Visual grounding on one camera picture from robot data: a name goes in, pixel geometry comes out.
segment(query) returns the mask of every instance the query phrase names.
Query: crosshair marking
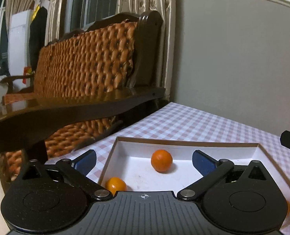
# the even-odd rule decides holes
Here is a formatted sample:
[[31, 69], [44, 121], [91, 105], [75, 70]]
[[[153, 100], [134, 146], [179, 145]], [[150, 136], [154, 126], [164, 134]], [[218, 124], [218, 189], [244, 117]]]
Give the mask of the crosshair marking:
[[148, 194], [142, 194], [142, 195], [140, 195], [140, 197], [142, 197], [143, 199], [147, 199], [150, 196]]

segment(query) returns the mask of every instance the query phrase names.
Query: white cardboard box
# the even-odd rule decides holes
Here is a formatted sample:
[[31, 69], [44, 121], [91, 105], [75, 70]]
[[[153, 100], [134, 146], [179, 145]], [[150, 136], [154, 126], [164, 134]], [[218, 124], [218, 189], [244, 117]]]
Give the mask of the white cardboard box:
[[[169, 171], [159, 173], [151, 166], [151, 156], [164, 149], [173, 157]], [[290, 181], [280, 167], [258, 143], [207, 143], [169, 140], [153, 140], [117, 137], [98, 183], [105, 186], [111, 177], [119, 177], [127, 184], [128, 191], [174, 191], [202, 178], [192, 164], [192, 154], [201, 150], [216, 160], [226, 158], [236, 165], [248, 165], [251, 160], [259, 160], [277, 183], [290, 204]], [[290, 213], [283, 226], [290, 224]]]

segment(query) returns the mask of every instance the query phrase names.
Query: pink checkered tablecloth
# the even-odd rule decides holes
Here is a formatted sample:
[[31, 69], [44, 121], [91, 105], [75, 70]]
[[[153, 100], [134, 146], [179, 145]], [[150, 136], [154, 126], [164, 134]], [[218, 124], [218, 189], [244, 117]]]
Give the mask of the pink checkered tablecloth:
[[[290, 179], [290, 149], [281, 146], [279, 136], [176, 103], [169, 103], [150, 116], [93, 145], [68, 155], [54, 158], [74, 159], [94, 149], [97, 163], [87, 175], [97, 182], [117, 136], [181, 141], [261, 143]], [[290, 235], [290, 226], [282, 231]]]

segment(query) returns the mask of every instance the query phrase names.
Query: chair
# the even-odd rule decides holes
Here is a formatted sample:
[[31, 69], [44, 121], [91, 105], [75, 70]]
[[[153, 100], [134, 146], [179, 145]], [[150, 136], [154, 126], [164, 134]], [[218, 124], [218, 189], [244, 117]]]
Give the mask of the chair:
[[33, 87], [12, 93], [13, 80], [33, 75], [3, 79], [9, 86], [0, 105], [4, 191], [22, 162], [45, 163], [83, 140], [99, 140], [121, 124], [119, 114], [163, 97], [164, 89], [150, 87], [161, 24], [157, 11], [114, 15], [43, 47]]

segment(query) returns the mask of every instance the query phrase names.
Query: blue gripper pad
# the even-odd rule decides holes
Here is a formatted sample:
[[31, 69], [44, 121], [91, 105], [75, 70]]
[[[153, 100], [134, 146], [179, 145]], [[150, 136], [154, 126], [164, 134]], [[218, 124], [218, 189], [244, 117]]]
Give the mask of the blue gripper pad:
[[192, 156], [193, 166], [199, 173], [203, 176], [206, 176], [208, 173], [216, 169], [217, 160], [206, 155], [200, 150], [195, 150]]
[[72, 160], [71, 166], [86, 176], [96, 165], [96, 152], [92, 149]]

